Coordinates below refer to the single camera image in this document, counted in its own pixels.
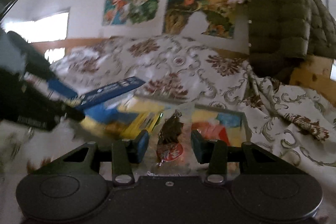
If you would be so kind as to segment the orange candy bag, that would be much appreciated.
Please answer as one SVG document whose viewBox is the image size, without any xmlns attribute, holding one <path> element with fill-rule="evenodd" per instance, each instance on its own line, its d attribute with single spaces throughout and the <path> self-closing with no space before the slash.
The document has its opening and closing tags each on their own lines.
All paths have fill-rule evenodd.
<svg viewBox="0 0 336 224">
<path fill-rule="evenodd" d="M 197 130 L 207 140 L 221 140 L 230 145 L 226 128 L 223 125 L 210 122 L 195 122 L 192 124 L 191 130 Z"/>
</svg>

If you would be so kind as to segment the navy blue snack bar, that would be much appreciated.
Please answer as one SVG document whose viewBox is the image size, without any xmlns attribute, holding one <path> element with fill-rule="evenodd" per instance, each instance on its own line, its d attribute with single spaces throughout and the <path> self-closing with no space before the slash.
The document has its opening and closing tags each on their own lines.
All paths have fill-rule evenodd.
<svg viewBox="0 0 336 224">
<path fill-rule="evenodd" d="M 66 102 L 80 110 L 84 111 L 106 101 L 113 100 L 126 93 L 132 92 L 137 88 L 142 87 L 146 82 L 138 77 L 129 77 L 123 80 L 119 80 L 115 83 L 107 84 L 98 89 L 89 91 L 76 98 L 69 99 Z"/>
</svg>

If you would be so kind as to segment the clear dark snack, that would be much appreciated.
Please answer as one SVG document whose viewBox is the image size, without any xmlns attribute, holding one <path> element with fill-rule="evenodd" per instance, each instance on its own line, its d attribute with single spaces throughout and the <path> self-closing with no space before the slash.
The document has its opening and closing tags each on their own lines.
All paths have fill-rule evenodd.
<svg viewBox="0 0 336 224">
<path fill-rule="evenodd" d="M 190 113 L 179 107 L 162 113 L 145 155 L 148 176 L 187 176 L 191 173 Z"/>
</svg>

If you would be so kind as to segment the yellow snack bar packet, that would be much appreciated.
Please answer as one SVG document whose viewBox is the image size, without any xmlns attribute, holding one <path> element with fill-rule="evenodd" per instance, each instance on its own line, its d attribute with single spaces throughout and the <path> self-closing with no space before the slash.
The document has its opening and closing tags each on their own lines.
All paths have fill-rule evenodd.
<svg viewBox="0 0 336 224">
<path fill-rule="evenodd" d="M 162 113 L 139 113 L 134 121 L 128 125 L 128 128 L 119 135 L 121 139 L 135 139 L 140 132 L 143 130 L 147 131 L 149 134 L 153 131 L 155 126 L 159 123 L 162 118 Z"/>
</svg>

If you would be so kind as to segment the gold foil snack wrapper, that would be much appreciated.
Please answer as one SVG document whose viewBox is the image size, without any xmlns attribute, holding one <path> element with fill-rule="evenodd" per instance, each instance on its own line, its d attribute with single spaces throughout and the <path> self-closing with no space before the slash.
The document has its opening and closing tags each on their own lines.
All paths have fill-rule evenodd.
<svg viewBox="0 0 336 224">
<path fill-rule="evenodd" d="M 127 124 L 114 122 L 114 123 L 110 123 L 110 124 L 106 125 L 105 133 L 107 135 L 113 136 L 114 138 L 117 138 L 127 128 L 128 128 Z"/>
</svg>

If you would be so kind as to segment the grey tray box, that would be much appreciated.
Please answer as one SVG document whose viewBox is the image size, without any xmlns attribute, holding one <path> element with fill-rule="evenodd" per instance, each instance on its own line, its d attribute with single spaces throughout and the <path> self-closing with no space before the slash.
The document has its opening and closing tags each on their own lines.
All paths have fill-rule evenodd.
<svg viewBox="0 0 336 224">
<path fill-rule="evenodd" d="M 141 110 L 148 109 L 163 113 L 166 110 L 181 107 L 190 113 L 190 126 L 195 122 L 210 122 L 223 125 L 226 128 L 231 146 L 240 147 L 241 143 L 251 140 L 252 133 L 244 113 L 158 97 L 136 95 L 134 99 Z"/>
</svg>

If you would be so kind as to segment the floral patterned bedspread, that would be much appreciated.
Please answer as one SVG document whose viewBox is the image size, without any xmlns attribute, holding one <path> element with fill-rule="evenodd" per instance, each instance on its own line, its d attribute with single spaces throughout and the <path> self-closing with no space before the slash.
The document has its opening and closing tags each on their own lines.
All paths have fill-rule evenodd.
<svg viewBox="0 0 336 224">
<path fill-rule="evenodd" d="M 243 112 L 253 142 L 320 182 L 317 221 L 335 223 L 335 105 L 322 92 L 257 77 L 246 59 L 180 36 L 114 37 L 75 48 L 51 68 L 79 93 L 143 76 L 142 94 Z"/>
</svg>

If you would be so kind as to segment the anime children painting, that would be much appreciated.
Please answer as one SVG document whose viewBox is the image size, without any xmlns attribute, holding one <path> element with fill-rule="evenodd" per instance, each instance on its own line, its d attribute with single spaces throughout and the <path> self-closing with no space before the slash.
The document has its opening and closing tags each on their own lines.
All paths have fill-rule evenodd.
<svg viewBox="0 0 336 224">
<path fill-rule="evenodd" d="M 155 18 L 159 0 L 105 0 L 103 26 L 134 25 Z"/>
</svg>

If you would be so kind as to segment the yellow brown abstract painting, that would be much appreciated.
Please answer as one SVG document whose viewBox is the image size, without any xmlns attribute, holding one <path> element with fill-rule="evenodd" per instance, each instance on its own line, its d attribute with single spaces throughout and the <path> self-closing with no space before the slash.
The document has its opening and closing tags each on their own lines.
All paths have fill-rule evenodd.
<svg viewBox="0 0 336 224">
<path fill-rule="evenodd" d="M 235 11 L 228 0 L 167 0 L 163 32 L 232 39 Z"/>
</svg>

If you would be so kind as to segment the olive quilted down jacket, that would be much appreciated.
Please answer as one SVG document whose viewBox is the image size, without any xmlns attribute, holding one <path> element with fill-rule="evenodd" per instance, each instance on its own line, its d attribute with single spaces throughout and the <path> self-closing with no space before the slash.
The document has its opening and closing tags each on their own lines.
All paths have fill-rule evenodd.
<svg viewBox="0 0 336 224">
<path fill-rule="evenodd" d="M 308 55 L 335 59 L 335 19 L 321 0 L 249 0 L 249 63 L 287 84 Z"/>
</svg>

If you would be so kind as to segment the window with frame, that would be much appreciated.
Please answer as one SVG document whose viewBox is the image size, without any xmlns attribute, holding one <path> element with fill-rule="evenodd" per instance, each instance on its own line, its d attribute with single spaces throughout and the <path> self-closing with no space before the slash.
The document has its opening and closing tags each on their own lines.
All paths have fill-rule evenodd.
<svg viewBox="0 0 336 224">
<path fill-rule="evenodd" d="M 5 32 L 13 31 L 28 43 L 64 40 L 68 35 L 71 8 L 33 20 L 4 19 L 1 27 Z"/>
</svg>

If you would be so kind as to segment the wooden bed rail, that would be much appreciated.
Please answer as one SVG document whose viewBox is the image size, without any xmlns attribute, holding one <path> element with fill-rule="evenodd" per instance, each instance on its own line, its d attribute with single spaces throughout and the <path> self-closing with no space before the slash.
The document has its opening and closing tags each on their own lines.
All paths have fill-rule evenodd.
<svg viewBox="0 0 336 224">
<path fill-rule="evenodd" d="M 105 38 L 76 38 L 36 42 L 31 45 L 42 54 L 48 50 L 64 48 L 68 55 L 74 48 L 91 47 L 104 41 Z M 309 55 L 291 74 L 290 84 L 313 89 L 335 105 L 335 81 L 330 78 L 333 65 L 333 59 Z"/>
</svg>

